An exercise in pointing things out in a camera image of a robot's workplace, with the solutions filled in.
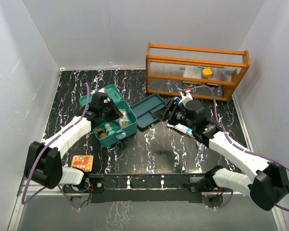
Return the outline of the white green bottle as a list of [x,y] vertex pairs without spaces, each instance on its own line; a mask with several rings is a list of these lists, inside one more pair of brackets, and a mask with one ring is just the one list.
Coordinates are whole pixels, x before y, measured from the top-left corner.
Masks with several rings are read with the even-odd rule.
[[108,136],[116,133],[115,129],[108,123],[105,124],[105,132]]

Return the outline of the teal medicine kit box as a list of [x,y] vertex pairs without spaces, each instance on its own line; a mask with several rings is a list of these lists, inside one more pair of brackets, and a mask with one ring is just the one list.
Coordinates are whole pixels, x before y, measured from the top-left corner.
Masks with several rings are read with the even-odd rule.
[[[130,124],[129,126],[127,126],[125,128],[120,127],[117,119],[115,121],[112,121],[112,122],[103,121],[100,125],[98,125],[97,127],[95,127],[93,129],[95,136],[98,139],[98,141],[100,142],[100,144],[104,148],[107,148],[107,147],[109,147],[113,144],[116,144],[117,142],[120,142],[123,139],[135,134],[137,132],[137,118],[136,118],[135,114],[133,113],[133,111],[131,110],[128,103],[125,100],[123,100],[122,94],[119,92],[119,90],[114,85],[108,85],[104,88],[107,89],[110,98],[114,101],[117,108],[118,109],[125,109],[129,115],[131,121],[132,121],[132,124]],[[116,133],[112,134],[110,136],[107,136],[103,139],[100,139],[100,138],[98,138],[98,134],[97,134],[96,130],[98,128],[101,128],[105,132],[105,124],[106,123],[110,124],[115,129]]]

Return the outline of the blue divided tray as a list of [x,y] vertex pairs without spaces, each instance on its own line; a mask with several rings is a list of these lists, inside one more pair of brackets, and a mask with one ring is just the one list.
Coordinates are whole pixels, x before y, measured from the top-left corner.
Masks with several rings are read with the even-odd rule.
[[137,118],[137,127],[144,130],[156,123],[158,119],[153,116],[153,113],[162,109],[165,105],[166,102],[156,93],[132,105],[131,110]]

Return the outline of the brown medicine bottle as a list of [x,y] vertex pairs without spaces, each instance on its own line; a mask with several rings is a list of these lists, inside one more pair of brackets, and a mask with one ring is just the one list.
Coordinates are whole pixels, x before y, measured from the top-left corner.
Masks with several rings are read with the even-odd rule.
[[101,128],[98,128],[96,131],[98,134],[98,138],[103,139],[103,138],[107,137],[107,134]]

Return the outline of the cotton swab pack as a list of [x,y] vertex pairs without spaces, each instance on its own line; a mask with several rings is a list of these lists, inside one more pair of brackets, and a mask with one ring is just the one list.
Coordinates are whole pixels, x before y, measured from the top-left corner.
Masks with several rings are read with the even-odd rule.
[[125,127],[129,126],[130,124],[132,124],[132,121],[131,121],[127,111],[125,109],[120,109],[119,111],[122,113],[122,116],[120,118],[118,118],[118,123],[119,123],[120,127],[125,128]]

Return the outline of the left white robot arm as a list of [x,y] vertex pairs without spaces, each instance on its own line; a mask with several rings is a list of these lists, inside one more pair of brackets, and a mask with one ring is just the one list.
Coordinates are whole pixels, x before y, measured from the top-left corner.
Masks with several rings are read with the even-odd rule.
[[85,192],[90,180],[80,167],[63,167],[62,158],[83,136],[103,122],[112,122],[122,116],[113,99],[106,93],[95,92],[89,102],[73,119],[44,142],[34,141],[28,148],[24,176],[48,189],[58,185],[73,185]]

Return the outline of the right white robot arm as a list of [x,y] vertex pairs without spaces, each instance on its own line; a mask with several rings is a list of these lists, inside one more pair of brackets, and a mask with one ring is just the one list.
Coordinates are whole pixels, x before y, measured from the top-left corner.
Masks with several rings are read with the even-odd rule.
[[236,173],[222,166],[215,166],[201,180],[185,184],[184,187],[205,191],[228,188],[248,195],[265,211],[271,210],[289,194],[286,169],[277,161],[250,154],[248,149],[228,138],[221,126],[207,119],[206,110],[198,100],[180,103],[171,99],[152,114],[170,125],[181,124],[190,128],[198,142],[221,154],[242,171]]

